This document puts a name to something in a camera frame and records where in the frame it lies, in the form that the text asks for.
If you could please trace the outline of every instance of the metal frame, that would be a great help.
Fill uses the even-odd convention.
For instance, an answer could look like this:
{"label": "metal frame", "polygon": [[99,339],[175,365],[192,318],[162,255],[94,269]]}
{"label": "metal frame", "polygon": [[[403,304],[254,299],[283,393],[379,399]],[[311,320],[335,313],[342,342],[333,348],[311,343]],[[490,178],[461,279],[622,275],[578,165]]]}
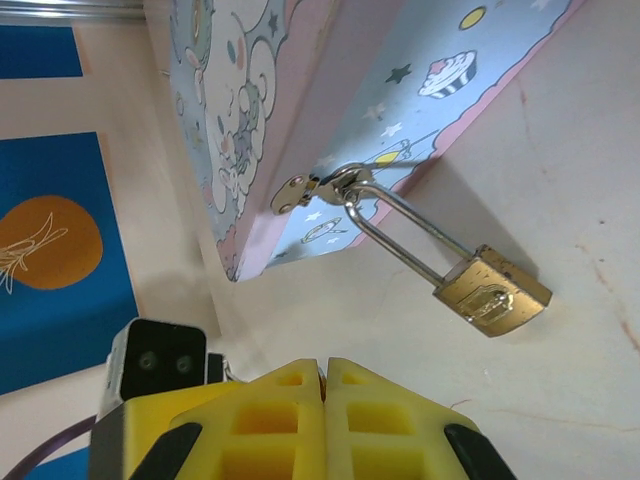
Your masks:
{"label": "metal frame", "polygon": [[0,23],[145,20],[142,0],[0,0]]}

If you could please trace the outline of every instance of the padlock body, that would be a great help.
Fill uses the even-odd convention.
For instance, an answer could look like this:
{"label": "padlock body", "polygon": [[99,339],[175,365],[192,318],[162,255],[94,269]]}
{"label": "padlock body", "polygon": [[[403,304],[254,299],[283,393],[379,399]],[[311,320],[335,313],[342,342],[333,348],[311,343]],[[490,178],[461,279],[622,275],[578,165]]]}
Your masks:
{"label": "padlock body", "polygon": [[489,337],[524,325],[549,305],[551,290],[482,245],[456,265],[433,295]]}

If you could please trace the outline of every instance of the decorated box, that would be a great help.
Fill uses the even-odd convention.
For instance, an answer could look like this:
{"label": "decorated box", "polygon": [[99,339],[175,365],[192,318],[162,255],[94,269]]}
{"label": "decorated box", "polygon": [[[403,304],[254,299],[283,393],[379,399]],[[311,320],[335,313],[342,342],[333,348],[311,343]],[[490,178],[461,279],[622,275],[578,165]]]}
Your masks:
{"label": "decorated box", "polygon": [[[582,0],[173,0],[174,102],[229,279],[356,246],[288,179],[371,164],[394,190],[440,157]],[[369,199],[376,223],[388,207]]]}

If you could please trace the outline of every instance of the white table surface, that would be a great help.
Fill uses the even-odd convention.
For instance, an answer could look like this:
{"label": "white table surface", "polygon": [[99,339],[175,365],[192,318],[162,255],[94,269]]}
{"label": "white table surface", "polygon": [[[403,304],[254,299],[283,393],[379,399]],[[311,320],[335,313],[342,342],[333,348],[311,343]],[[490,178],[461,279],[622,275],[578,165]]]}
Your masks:
{"label": "white table surface", "polygon": [[[203,319],[211,347],[228,353],[247,379],[301,357],[350,358],[457,404],[521,479],[637,478],[638,24],[637,0],[588,1],[408,197],[459,240],[488,243],[539,272],[555,293],[541,317],[484,338],[373,242],[230,284],[196,202],[222,333],[216,338],[217,326]],[[183,198],[186,188],[195,200],[165,105],[159,128],[181,169],[176,192]],[[382,228],[441,271],[454,261],[397,215]],[[11,442],[0,473],[95,408],[99,373],[0,398],[0,443]],[[17,431],[29,435],[12,440]]]}

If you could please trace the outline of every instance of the orange circle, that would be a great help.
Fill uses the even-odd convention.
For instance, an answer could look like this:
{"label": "orange circle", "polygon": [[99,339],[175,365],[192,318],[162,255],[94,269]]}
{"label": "orange circle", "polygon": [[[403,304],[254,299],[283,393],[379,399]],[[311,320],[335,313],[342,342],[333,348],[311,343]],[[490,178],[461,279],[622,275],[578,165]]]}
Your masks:
{"label": "orange circle", "polygon": [[102,252],[91,215],[57,195],[26,200],[0,220],[0,267],[32,288],[53,290],[83,280]]}

